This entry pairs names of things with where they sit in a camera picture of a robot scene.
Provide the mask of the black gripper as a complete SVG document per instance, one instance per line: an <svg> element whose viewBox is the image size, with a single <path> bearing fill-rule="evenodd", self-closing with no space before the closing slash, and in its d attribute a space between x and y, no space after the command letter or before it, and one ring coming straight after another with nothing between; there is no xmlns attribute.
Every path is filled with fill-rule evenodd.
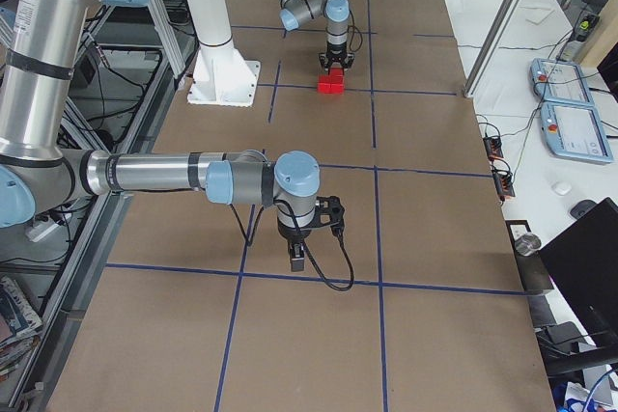
<svg viewBox="0 0 618 412"><path fill-rule="evenodd" d="M302 272L305 267L303 242L313 230L329 227L332 234L342 238L345 208L337 196L318 196L314 207L304 215L296 213L284 200L276 200L278 232L287 240L292 272Z"/></svg>
<svg viewBox="0 0 618 412"><path fill-rule="evenodd" d="M350 69L355 55L353 52L348 52L346 49L327 49L319 54L319 61L322 69Z"/></svg>

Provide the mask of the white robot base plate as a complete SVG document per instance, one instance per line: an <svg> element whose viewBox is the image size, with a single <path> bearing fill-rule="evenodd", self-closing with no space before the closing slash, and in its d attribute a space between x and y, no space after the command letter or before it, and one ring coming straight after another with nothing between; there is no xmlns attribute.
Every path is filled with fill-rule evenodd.
<svg viewBox="0 0 618 412"><path fill-rule="evenodd" d="M249 107L261 64L236 49L225 0L186 0L199 51L188 101L192 104Z"/></svg>

